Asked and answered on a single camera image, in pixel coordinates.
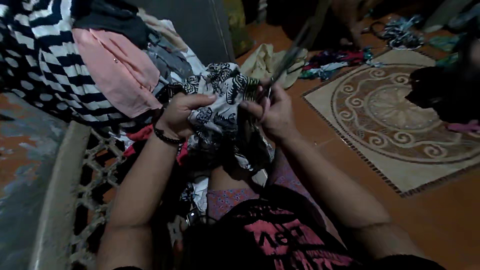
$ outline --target orange floor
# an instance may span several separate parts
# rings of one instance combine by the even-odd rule
[[[247,29],[256,44],[249,53],[237,59],[240,65],[262,43],[273,44],[275,52],[288,49],[291,44],[279,26],[251,24]],[[449,35],[446,31],[440,31],[426,35],[426,39],[440,34]],[[384,41],[371,34],[362,35],[362,41],[364,46],[385,46]],[[378,54],[385,49],[372,51]],[[437,59],[446,56],[446,53],[429,46],[419,50]],[[479,270],[480,170],[471,170],[438,188],[401,198],[301,99],[302,93],[320,84],[320,80],[297,80],[288,90],[300,132],[313,141],[318,150],[337,167],[383,202],[394,221],[410,234],[432,260],[449,270]]]

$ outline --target black bracelet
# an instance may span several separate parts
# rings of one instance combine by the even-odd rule
[[[155,132],[155,135],[164,142],[168,142],[171,144],[183,144],[185,142],[185,138],[182,138],[180,140],[175,140],[175,139],[163,136],[164,131],[156,127],[153,128],[153,132]]]

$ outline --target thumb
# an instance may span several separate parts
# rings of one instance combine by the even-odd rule
[[[251,101],[242,101],[240,103],[240,108],[245,109],[257,119],[260,119],[262,117],[262,114],[264,113],[264,109],[260,105]]]
[[[182,98],[181,104],[189,110],[196,110],[200,107],[211,105],[216,100],[216,95],[193,94]]]

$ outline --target wall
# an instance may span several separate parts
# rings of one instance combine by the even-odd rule
[[[0,94],[0,269],[28,267],[45,192],[67,123]]]

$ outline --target green fabric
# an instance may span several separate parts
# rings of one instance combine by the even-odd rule
[[[453,36],[453,37],[445,37],[445,36],[437,36],[432,37],[428,40],[428,44],[430,46],[441,49],[446,52],[451,52],[455,45],[459,42],[462,35]]]
[[[442,58],[436,62],[437,67],[449,67],[458,61],[458,53],[450,54],[449,56]]]

